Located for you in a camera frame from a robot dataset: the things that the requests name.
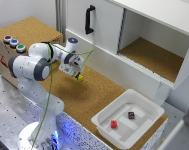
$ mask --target yellow object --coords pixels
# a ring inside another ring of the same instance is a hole
[[[77,78],[77,81],[79,81],[79,82],[83,81],[83,76],[79,75],[79,77]]]

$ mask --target red cube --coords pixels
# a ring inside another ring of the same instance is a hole
[[[115,120],[111,121],[111,128],[117,128],[117,121]]]

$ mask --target white wall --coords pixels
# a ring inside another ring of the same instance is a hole
[[[189,109],[189,76],[177,89],[171,91],[167,102],[183,112]]]
[[[56,29],[55,0],[0,0],[0,28],[30,16]]]

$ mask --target cabinet door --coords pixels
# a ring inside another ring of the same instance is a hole
[[[90,28],[93,33],[86,34],[86,10],[95,7],[90,14]],[[123,8],[107,0],[68,0],[67,29],[89,42],[116,54],[123,18]]]

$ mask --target dark cube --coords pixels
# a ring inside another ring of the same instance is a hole
[[[134,112],[128,112],[128,115],[129,115],[129,119],[134,119],[135,118]]]

